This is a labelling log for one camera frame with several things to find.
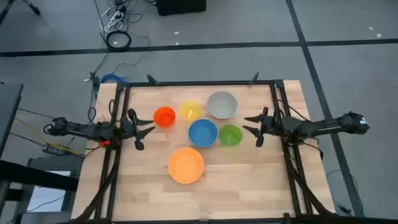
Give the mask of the large grey plastic bowl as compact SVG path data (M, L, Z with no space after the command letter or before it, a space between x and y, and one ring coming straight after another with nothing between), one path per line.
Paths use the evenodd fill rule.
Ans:
M217 119L233 117L237 108L237 99L227 91L214 92L206 101L207 112Z

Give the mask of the blue plastic bowl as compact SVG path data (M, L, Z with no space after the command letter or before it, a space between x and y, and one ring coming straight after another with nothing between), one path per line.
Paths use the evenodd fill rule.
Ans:
M188 129L188 138L194 146L210 147L218 137L218 129L209 119L198 119Z

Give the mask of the large orange plastic bowl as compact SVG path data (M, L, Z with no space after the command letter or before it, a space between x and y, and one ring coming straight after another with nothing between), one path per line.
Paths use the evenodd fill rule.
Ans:
M197 181L204 171L204 160L201 154L190 147L177 149L168 161L169 175L180 184L191 184Z

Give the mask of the grey cart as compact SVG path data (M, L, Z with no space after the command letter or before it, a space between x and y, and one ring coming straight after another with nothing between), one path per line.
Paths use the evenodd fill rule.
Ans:
M28 166L67 177L77 177L80 172L81 162L79 158L72 156L41 157L31 159ZM26 212L70 211L74 202L74 196L74 192L35 186L32 189Z

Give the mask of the black power adapter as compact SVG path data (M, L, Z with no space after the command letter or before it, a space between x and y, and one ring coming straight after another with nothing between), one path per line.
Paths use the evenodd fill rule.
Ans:
M57 147L53 147L49 144L45 144L42 151L47 154L53 154L56 156L64 156L66 152L63 149L59 149Z

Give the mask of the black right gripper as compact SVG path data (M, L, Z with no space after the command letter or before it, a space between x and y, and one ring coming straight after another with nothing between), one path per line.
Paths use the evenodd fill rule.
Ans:
M280 117L280 110L274 110L272 116L269 116L268 112L269 108L264 107L260 115L245 118L247 121L259 123L261 125L260 129L243 126L244 129L248 130L257 138L256 147L261 147L263 145L264 134L276 135L279 132L278 119Z

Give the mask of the black box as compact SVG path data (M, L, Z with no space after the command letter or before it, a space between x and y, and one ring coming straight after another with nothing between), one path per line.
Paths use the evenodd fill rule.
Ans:
M206 11L206 0L155 0L160 16Z

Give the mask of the white power strip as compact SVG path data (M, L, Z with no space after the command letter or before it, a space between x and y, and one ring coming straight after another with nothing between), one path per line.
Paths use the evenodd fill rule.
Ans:
M99 18L99 27L103 32L110 33L112 31L120 30L124 23L124 13L121 11L115 11L111 14L107 23L103 22L103 17L109 12L109 9L102 13Z

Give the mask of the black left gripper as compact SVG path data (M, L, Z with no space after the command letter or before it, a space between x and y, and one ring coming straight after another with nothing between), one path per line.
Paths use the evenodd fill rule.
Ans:
M122 115L120 119L120 128L122 129L122 137L123 139L135 137L134 145L135 148L139 151L144 150L144 144L141 142L141 139L144 139L147 134L155 129L155 126L139 130L138 126L144 126L147 124L151 124L153 120L141 120L137 117L136 112L131 108L127 110L127 115Z

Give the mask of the black stand leg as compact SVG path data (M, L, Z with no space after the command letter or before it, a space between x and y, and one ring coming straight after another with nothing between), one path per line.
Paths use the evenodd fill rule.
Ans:
M40 10L37 6L33 5L33 3L31 2L31 0L21 0L22 2L24 2L32 11L34 14L36 15L40 15Z

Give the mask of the small yellow plastic bowl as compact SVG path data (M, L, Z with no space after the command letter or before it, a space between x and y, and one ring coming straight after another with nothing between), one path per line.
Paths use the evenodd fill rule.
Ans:
M179 114L186 121L195 121L202 116L201 104L197 101L184 101L180 105Z

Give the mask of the black beam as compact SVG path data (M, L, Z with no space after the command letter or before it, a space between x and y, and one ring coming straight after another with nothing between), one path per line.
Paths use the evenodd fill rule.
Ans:
M78 187L78 179L76 178L8 161L0 161L0 180L67 191L75 191Z

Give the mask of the dark grey desk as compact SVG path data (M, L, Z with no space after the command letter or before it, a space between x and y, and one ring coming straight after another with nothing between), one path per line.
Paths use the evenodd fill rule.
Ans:
M8 135L21 101L21 83L0 82L0 157L3 154Z

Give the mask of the small green plastic bowl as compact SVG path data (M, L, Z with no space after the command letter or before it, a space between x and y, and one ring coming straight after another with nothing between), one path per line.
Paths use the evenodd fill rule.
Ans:
M232 124L223 126L218 136L221 143L225 146L237 146L243 139L241 130Z

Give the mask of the small red-orange plastic bowl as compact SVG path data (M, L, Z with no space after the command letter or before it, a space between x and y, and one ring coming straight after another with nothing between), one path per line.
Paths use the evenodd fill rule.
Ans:
M168 106L158 108L154 113L154 122L161 128L169 128L174 124L175 111Z

